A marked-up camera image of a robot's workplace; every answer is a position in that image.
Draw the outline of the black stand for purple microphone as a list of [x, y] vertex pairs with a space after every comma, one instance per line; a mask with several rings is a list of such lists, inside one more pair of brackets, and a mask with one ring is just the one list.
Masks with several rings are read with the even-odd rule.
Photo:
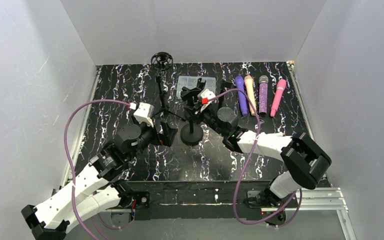
[[[220, 92], [219, 94], [222, 95], [226, 91], [230, 90], [234, 84], [230, 80], [223, 81], [220, 86]], [[218, 109], [223, 107], [223, 102], [224, 102], [225, 96], [222, 95], [218, 98]]]

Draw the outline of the beige microphone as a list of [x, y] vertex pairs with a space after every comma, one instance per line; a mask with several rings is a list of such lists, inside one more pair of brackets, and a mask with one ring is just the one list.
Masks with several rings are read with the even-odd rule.
[[256, 100], [255, 100], [255, 89], [254, 89], [254, 79], [251, 75], [246, 75], [244, 78], [244, 85], [246, 88], [246, 93], [249, 98], [248, 105], [249, 105], [249, 110], [250, 114], [252, 116], [256, 115]]

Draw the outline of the clear plastic screw box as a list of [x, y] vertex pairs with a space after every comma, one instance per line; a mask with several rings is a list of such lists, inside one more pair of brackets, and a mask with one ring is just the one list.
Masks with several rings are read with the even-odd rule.
[[176, 84], [176, 97], [181, 99], [181, 92], [183, 87], [193, 89], [197, 86], [198, 79], [202, 78], [205, 81], [205, 89], [209, 89], [213, 93], [216, 92], [216, 78], [215, 77], [201, 77], [201, 76], [187, 76], [180, 75]]

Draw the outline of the black tripod microphone stand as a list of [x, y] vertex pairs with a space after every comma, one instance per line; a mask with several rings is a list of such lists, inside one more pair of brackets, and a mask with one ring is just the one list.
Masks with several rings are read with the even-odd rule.
[[162, 76], [163, 73], [168, 70], [173, 65], [173, 57], [168, 53], [164, 51], [160, 51], [155, 53], [150, 60], [150, 66], [156, 70], [155, 75], [155, 82], [158, 85], [158, 96], [160, 100], [160, 110], [157, 111], [152, 117], [157, 117], [163, 114], [163, 116], [166, 115], [173, 115], [177, 118], [179, 118], [182, 121], [186, 121], [184, 117], [181, 117], [180, 115], [172, 112], [168, 106], [168, 102], [166, 100], [167, 91], [163, 90], [163, 84], [162, 84]]

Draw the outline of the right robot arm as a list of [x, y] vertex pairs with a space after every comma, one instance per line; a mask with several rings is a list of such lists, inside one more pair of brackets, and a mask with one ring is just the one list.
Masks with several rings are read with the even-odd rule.
[[183, 87], [181, 98], [194, 127], [204, 123], [222, 136], [224, 146], [242, 154], [258, 154], [281, 160], [287, 171], [275, 177], [256, 200], [275, 205], [294, 191], [313, 190], [332, 164], [331, 158], [309, 134], [256, 133], [239, 126], [239, 118], [230, 107], [214, 110], [216, 95], [208, 90]]

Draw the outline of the grey-headed glitter microphone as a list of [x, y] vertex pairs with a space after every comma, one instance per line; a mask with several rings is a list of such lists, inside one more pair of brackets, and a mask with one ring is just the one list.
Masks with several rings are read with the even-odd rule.
[[266, 75], [262, 75], [259, 77], [258, 79], [258, 83], [259, 83], [259, 96], [258, 96], [258, 100], [259, 100], [259, 106], [258, 106], [258, 110], [259, 110], [259, 115], [260, 116], [265, 116], [268, 112], [268, 83], [269, 83], [269, 79]]

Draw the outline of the purple microphone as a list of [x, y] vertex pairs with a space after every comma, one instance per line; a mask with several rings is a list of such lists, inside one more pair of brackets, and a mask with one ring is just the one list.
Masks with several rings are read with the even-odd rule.
[[247, 105], [247, 99], [245, 97], [245, 85], [244, 85], [244, 78], [240, 75], [236, 76], [234, 78], [234, 84], [237, 89], [240, 91], [237, 92], [238, 95], [238, 102], [240, 107], [240, 112], [243, 117], [249, 115], [248, 111], [248, 105]]

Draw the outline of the black round-base stand for beige microphone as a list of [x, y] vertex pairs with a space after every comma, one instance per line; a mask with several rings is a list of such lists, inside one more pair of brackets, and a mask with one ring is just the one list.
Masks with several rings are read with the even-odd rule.
[[203, 79], [202, 77], [197, 79], [195, 91], [199, 94], [206, 88], [207, 81]]

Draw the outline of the black round-base stand for pink microphone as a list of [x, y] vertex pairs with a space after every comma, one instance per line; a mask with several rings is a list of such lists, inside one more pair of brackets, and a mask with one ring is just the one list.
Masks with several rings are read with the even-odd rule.
[[184, 125], [180, 131], [180, 139], [187, 146], [196, 146], [203, 139], [204, 132], [201, 126], [196, 123]]

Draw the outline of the pink microphone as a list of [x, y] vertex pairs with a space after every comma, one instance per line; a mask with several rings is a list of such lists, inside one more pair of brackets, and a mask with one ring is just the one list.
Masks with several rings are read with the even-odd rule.
[[279, 109], [280, 102], [281, 102], [281, 99], [282, 99], [282, 96], [283, 96], [283, 92], [284, 92], [286, 86], [287, 86], [287, 81], [285, 79], [280, 79], [277, 82], [276, 91], [275, 91], [273, 102], [272, 102], [272, 106], [271, 106], [271, 109], [270, 109], [270, 117], [271, 118], [275, 117], [275, 115], [276, 115], [276, 113], [277, 113], [277, 111]]

